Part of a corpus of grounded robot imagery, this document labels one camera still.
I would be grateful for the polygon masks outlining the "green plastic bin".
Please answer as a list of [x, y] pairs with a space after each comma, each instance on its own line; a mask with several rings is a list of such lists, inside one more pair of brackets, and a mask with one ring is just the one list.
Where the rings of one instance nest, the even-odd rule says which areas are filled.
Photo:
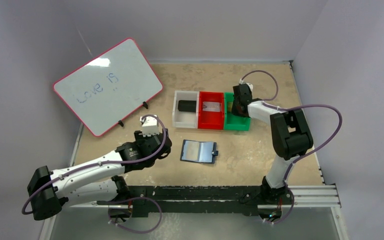
[[233, 102], [234, 94], [232, 92], [224, 92], [224, 130], [228, 131], [248, 131], [251, 125], [251, 119], [242, 116], [236, 116], [227, 113], [227, 102]]

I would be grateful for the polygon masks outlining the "red plastic bin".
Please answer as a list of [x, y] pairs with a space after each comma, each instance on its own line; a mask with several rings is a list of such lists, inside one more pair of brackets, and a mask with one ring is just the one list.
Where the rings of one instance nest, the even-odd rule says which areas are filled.
[[[221, 112], [202, 111], [203, 102], [221, 103]], [[198, 128], [206, 130], [223, 130], [225, 118], [224, 93], [200, 91], [198, 101]]]

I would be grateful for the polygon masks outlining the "white plastic bin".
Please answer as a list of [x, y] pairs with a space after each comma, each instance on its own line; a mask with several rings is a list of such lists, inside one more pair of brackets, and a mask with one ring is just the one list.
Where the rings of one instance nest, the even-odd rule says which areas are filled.
[[198, 128], [198, 91], [175, 90], [172, 108], [172, 126], [174, 128]]

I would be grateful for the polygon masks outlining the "blue leather card holder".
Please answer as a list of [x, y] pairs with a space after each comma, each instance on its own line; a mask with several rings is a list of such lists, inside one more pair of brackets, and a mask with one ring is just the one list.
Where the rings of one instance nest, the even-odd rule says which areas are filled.
[[214, 141], [183, 140], [180, 158], [182, 162], [198, 164], [215, 164], [219, 155], [217, 143]]

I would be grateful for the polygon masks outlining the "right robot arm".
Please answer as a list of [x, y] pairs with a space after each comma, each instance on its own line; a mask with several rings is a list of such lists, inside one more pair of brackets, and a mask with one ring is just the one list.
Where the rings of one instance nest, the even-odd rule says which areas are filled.
[[304, 112], [301, 109], [280, 108], [253, 98], [251, 87], [242, 83], [233, 87], [231, 113], [270, 125], [276, 155], [269, 172], [263, 177], [260, 196], [264, 202], [272, 204], [286, 190], [294, 161], [313, 147], [313, 137]]

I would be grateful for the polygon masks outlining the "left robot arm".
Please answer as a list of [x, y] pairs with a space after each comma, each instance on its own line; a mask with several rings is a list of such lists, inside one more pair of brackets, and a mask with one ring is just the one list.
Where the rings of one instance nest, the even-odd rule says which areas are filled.
[[169, 130], [146, 135], [137, 130], [135, 140], [88, 162], [62, 169], [37, 168], [28, 185], [28, 200], [23, 215], [41, 221], [57, 215], [64, 207], [98, 201], [126, 203], [129, 191], [123, 186], [122, 175], [150, 168], [171, 151]]

